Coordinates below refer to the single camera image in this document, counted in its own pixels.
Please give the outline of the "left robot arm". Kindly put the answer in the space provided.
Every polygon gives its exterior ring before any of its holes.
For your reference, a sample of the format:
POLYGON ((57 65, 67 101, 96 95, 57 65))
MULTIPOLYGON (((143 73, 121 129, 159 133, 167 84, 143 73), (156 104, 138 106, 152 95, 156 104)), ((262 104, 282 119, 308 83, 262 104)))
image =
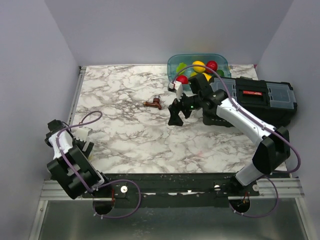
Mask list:
POLYGON ((47 126, 49 133, 45 143, 54 151, 47 169, 66 194, 75 199, 85 192, 94 191, 101 198, 107 197, 111 185, 89 162, 94 146, 89 138, 92 130, 80 127, 72 131, 63 121, 56 119, 47 126))

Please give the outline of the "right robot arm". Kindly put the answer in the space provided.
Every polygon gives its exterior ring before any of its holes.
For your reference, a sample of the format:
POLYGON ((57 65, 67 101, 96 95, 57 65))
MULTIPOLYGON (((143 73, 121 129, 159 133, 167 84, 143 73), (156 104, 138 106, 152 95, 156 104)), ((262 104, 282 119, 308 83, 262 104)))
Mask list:
POLYGON ((168 90, 174 92, 176 98, 168 107, 168 125, 182 126, 184 123, 179 116, 180 112, 185 118, 189 118, 193 110, 202 109, 204 113, 210 113, 232 124, 257 147, 251 163, 230 180, 230 191, 234 195, 243 195, 249 184, 271 174, 290 157, 289 132, 285 127, 275 128, 259 119, 230 97, 227 90, 213 90, 206 77, 200 74, 191 77, 189 85, 193 96, 186 96, 180 82, 169 83, 168 90))

